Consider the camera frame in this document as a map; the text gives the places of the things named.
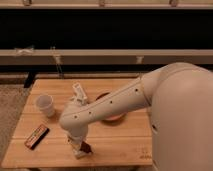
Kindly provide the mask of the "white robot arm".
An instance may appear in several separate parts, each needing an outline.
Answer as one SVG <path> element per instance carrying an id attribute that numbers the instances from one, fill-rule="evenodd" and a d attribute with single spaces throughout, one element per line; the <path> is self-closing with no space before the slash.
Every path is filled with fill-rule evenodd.
<path id="1" fill-rule="evenodd" d="M 87 105 L 67 103 L 59 123 L 75 143 L 88 125 L 149 107 L 153 171 L 213 171 L 213 72 L 172 63 Z"/>

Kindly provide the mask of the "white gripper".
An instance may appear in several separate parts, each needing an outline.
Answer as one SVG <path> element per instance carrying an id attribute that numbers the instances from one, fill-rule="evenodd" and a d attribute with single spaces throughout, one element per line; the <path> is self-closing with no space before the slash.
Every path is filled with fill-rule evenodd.
<path id="1" fill-rule="evenodd" d="M 82 137 L 73 137 L 71 135 L 67 135 L 68 142 L 71 144 L 71 146 L 74 148 L 73 153 L 75 158 L 82 158 L 87 155 L 86 152 L 81 151 L 81 144 L 82 142 L 85 142 Z"/>

